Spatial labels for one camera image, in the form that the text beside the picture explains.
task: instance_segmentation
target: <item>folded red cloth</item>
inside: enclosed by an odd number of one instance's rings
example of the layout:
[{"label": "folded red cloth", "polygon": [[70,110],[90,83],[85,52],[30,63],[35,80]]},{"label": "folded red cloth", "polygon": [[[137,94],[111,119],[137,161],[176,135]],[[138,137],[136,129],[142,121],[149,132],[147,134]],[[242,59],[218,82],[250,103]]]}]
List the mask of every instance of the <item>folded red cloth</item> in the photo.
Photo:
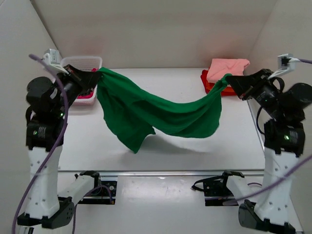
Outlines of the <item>folded red cloth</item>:
[{"label": "folded red cloth", "polygon": [[[207,81],[207,74],[208,74],[208,70],[203,70],[201,73],[201,81],[203,82],[203,85],[205,87],[205,92],[209,93],[209,91],[213,88],[213,86],[215,85],[214,83],[209,83]],[[235,96],[236,93],[234,92],[234,90],[231,87],[226,87],[222,92],[221,92],[221,96]]]}]

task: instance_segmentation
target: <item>green cloth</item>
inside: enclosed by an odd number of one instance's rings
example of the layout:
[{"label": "green cloth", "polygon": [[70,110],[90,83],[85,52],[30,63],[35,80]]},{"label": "green cloth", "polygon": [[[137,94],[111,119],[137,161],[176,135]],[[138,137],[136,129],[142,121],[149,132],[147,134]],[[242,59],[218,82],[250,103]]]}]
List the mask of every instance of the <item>green cloth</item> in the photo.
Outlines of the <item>green cloth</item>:
[{"label": "green cloth", "polygon": [[171,136],[206,138],[219,126],[220,93],[228,85],[225,77],[200,100],[174,103],[142,90],[127,77],[109,69],[101,68],[97,72],[102,73],[97,98],[104,110],[104,120],[134,153],[147,135],[155,134],[153,127]]}]

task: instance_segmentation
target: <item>folded pink cloth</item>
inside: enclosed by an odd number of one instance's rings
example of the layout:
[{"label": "folded pink cloth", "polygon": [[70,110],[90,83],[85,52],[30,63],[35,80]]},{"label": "folded pink cloth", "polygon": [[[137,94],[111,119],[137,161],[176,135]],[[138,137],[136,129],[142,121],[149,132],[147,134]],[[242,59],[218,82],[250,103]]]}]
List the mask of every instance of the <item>folded pink cloth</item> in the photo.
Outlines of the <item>folded pink cloth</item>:
[{"label": "folded pink cloth", "polygon": [[250,62],[247,59],[223,59],[213,58],[209,72],[207,74],[207,81],[216,83],[225,74],[231,73],[233,76],[242,76],[243,71]]}]

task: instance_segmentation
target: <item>white plastic basket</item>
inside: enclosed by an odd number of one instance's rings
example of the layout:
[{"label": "white plastic basket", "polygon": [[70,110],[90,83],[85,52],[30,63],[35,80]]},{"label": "white plastic basket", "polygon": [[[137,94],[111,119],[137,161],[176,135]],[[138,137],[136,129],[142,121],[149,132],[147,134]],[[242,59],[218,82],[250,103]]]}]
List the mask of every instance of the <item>white plastic basket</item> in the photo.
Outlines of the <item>white plastic basket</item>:
[{"label": "white plastic basket", "polygon": [[[60,64],[62,67],[70,64],[79,70],[91,72],[94,68],[100,69],[102,67],[102,58],[96,56],[72,56],[63,58]],[[94,89],[92,97],[76,99],[73,105],[93,105],[96,101],[96,96],[97,86]]]}]

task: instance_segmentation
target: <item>white wall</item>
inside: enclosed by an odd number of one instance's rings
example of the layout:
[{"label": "white wall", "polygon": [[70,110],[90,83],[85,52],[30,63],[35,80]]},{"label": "white wall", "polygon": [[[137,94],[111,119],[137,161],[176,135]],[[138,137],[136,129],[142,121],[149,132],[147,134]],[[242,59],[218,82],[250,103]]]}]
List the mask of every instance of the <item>white wall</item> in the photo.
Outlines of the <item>white wall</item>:
[{"label": "white wall", "polygon": [[206,67],[246,58],[276,0],[34,0],[63,57],[109,68]]},{"label": "white wall", "polygon": [[[277,55],[293,53],[296,58],[312,59],[312,1],[279,0],[249,56],[248,73],[261,68],[276,69]],[[297,64],[296,70],[283,76],[286,88],[294,83],[312,85],[312,66]],[[302,158],[312,154],[312,107],[305,110],[306,147]],[[262,122],[267,115],[262,115]],[[312,162],[296,173],[292,188],[292,201],[306,234],[312,234],[311,188]]]},{"label": "white wall", "polygon": [[25,147],[28,82],[45,75],[28,54],[55,48],[29,0],[0,5],[0,229],[11,230],[13,214],[29,182]]}]

